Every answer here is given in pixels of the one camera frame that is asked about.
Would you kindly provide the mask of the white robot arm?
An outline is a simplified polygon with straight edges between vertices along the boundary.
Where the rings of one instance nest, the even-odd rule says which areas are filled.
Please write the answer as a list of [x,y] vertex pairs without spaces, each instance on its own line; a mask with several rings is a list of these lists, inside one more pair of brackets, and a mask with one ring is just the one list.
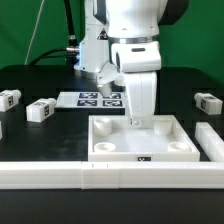
[[189,0],[84,0],[85,35],[74,68],[94,79],[104,97],[112,84],[124,87],[137,126],[155,112],[159,27],[175,24],[188,6]]

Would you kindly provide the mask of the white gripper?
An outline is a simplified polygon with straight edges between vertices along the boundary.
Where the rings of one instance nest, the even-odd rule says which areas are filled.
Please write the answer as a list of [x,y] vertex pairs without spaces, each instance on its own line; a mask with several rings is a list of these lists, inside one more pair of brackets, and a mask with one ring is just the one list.
[[124,86],[130,123],[155,112],[157,71],[161,69],[159,42],[118,44],[111,46],[112,62],[97,76],[97,88],[104,97],[112,94],[111,83]]

